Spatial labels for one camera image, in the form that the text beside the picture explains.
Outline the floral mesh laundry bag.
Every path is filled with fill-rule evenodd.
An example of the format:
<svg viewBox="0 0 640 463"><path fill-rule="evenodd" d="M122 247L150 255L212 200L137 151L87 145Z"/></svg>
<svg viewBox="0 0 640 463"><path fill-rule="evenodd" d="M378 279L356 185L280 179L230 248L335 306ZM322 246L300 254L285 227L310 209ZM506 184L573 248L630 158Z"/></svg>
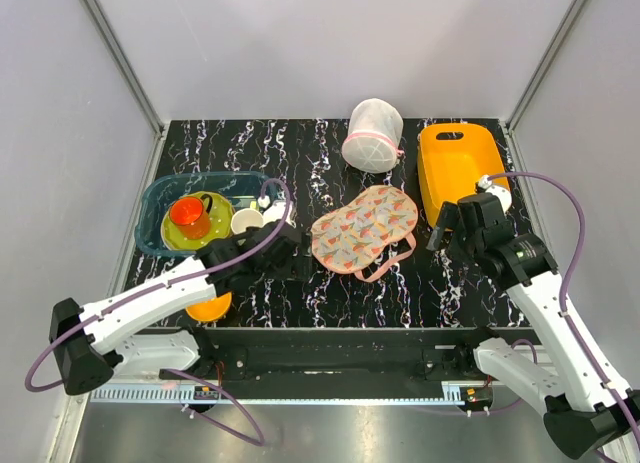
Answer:
<svg viewBox="0 0 640 463"><path fill-rule="evenodd" d="M365 283L380 279L390 268L409 258L416 248L413 230L419 212L400 189L374 185L349 204L317 219L311 227L311 250L327 270L353 275ZM388 258L375 270L371 265L394 243L408 250Z"/></svg>

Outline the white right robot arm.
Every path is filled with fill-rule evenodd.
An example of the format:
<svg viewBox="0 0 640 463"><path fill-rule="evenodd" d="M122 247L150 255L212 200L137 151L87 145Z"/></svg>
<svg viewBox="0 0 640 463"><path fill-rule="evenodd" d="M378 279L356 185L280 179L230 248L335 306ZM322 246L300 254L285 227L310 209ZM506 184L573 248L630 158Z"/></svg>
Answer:
<svg viewBox="0 0 640 463"><path fill-rule="evenodd" d="M545 243L515 234L500 199L489 193L441 207L427 247L451 236L449 253L477 266L516 304L533 327L555 370L517 353L489 328L474 330L447 357L466 379L502 382L534 408L556 447L579 459L636 429L639 393L612 368L570 301Z"/></svg>

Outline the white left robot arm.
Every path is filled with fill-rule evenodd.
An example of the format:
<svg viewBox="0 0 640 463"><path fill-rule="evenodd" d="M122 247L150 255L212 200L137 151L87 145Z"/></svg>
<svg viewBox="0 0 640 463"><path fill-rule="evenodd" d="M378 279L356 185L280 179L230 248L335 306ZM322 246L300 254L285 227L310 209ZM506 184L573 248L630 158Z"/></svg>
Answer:
<svg viewBox="0 0 640 463"><path fill-rule="evenodd" d="M189 306L240 294L263 278L304 280L311 269L310 234L273 222L214 239L120 295L85 305L67 298L54 306L50 329L64 390L82 395L115 375L158 376L169 369L206 378L215 369L216 355L200 331L147 334L145 328Z"/></svg>

